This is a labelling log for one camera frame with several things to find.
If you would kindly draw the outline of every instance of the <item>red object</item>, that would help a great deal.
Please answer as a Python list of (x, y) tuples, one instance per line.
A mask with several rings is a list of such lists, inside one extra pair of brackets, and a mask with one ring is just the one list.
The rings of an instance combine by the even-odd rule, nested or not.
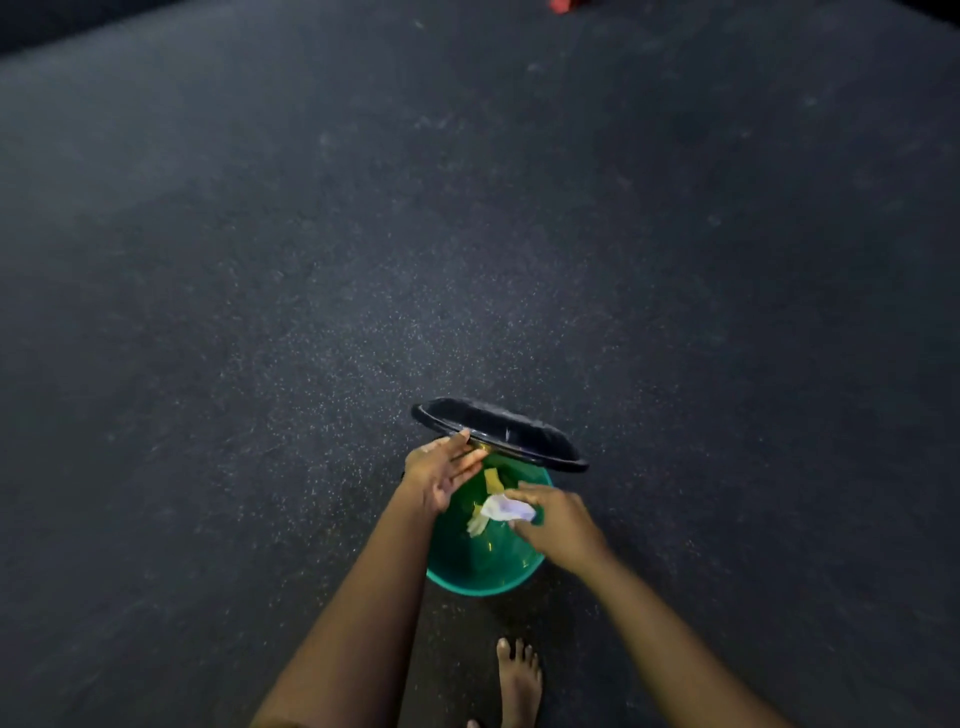
[(550, 0), (550, 10), (557, 15), (563, 15), (570, 12), (578, 5), (583, 5), (586, 0)]

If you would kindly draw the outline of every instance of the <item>foot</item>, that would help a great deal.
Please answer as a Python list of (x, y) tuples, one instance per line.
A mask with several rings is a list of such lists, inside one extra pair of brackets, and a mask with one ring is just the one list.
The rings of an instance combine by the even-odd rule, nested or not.
[(500, 664), (502, 728), (534, 728), (543, 695), (540, 657), (531, 645), (524, 647), (523, 640), (517, 640), (516, 655), (511, 660), (510, 643), (501, 638), (496, 644), (496, 660)]

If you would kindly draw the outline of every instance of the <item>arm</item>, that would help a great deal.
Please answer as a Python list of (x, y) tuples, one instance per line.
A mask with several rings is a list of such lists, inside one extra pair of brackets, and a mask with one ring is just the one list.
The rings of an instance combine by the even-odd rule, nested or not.
[(410, 453), (403, 481), (336, 595), (280, 673), (254, 728), (396, 725), (437, 514), (481, 468), (469, 433)]
[(543, 526), (514, 522), (515, 531), (597, 596), (674, 728), (789, 728), (611, 554), (579, 496), (527, 485), (507, 495), (543, 508)]

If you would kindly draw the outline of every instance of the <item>white cloth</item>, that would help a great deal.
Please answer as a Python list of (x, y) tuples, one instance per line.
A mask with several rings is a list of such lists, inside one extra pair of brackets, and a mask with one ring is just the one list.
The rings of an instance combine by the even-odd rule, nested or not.
[(537, 511), (532, 505), (498, 494), (484, 501), (480, 515), (491, 521), (532, 521)]

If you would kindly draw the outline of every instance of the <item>green bucket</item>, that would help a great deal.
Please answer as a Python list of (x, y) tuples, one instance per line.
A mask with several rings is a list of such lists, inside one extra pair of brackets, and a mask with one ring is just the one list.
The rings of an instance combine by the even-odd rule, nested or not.
[[(508, 490), (520, 480), (553, 485), (543, 468), (495, 452), (488, 455), (483, 466), (496, 468)], [(543, 554), (534, 551), (504, 522), (490, 521), (482, 534), (470, 538), (467, 522), (473, 515), (473, 506), (483, 505), (486, 499), (487, 483), (481, 471), (453, 494), (450, 507), (434, 525), (426, 575), (458, 595), (503, 594), (530, 578), (543, 563)], [(538, 511), (534, 523), (540, 523), (542, 518)]]

